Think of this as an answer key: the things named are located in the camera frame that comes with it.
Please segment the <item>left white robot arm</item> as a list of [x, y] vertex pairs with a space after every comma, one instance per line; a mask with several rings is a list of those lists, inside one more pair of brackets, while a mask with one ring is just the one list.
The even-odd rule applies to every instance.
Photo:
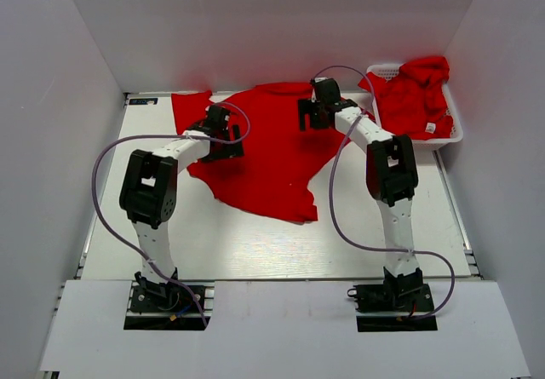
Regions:
[[239, 126], [229, 123], [231, 115], [225, 104], [207, 106], [204, 118], [190, 125], [180, 139], [151, 152], [137, 149], [129, 157], [119, 204], [145, 254], [136, 282], [160, 309], [170, 310], [180, 300], [181, 287], [172, 282], [178, 274], [168, 231], [178, 174], [191, 164], [244, 155]]

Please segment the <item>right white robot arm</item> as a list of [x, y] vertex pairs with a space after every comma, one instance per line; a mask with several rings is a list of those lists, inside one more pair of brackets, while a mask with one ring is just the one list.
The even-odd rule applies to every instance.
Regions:
[[356, 285], [348, 296], [361, 313], [411, 312], [423, 289], [410, 218], [418, 185], [412, 141], [382, 129], [355, 101], [342, 98], [335, 79], [310, 84], [312, 97], [298, 101], [300, 130], [335, 129], [365, 153], [366, 186], [381, 213], [385, 247], [369, 251], [385, 255], [383, 282]]

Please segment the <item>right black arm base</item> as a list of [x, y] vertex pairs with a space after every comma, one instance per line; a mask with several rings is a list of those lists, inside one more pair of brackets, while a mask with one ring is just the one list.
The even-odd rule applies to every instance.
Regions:
[[435, 316], [422, 315], [434, 310], [428, 284], [419, 292], [394, 300], [382, 284], [357, 284], [347, 290], [347, 297], [356, 308], [359, 333], [437, 331]]

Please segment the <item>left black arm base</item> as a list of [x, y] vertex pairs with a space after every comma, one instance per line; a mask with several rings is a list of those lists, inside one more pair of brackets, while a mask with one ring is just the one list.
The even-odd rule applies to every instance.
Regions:
[[129, 300], [124, 318], [124, 330], [142, 331], [204, 331], [205, 323], [212, 316], [215, 287], [212, 284], [190, 284], [203, 311], [191, 295], [180, 287], [176, 287], [169, 299], [152, 295], [136, 282], [131, 286]]

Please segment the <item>red t shirt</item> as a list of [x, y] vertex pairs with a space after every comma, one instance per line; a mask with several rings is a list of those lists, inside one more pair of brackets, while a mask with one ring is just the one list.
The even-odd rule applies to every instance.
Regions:
[[343, 135], [332, 128], [300, 131], [297, 102], [312, 95], [309, 83], [267, 83], [226, 99], [241, 132], [244, 155], [187, 171], [214, 197], [236, 209], [295, 223], [318, 220], [309, 181], [336, 155]]

